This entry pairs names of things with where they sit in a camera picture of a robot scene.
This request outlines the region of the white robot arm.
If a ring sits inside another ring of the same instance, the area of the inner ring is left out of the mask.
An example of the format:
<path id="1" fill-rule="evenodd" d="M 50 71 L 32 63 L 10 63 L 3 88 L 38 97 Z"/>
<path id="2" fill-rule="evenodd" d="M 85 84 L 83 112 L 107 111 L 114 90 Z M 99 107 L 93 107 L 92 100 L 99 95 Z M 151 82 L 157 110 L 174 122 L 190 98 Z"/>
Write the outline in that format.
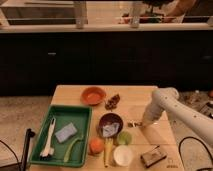
<path id="1" fill-rule="evenodd" d="M 142 126 L 147 127 L 160 119 L 164 111 L 175 115 L 213 148 L 213 119 L 178 101 L 179 93 L 173 88 L 157 88 L 146 106 Z"/>

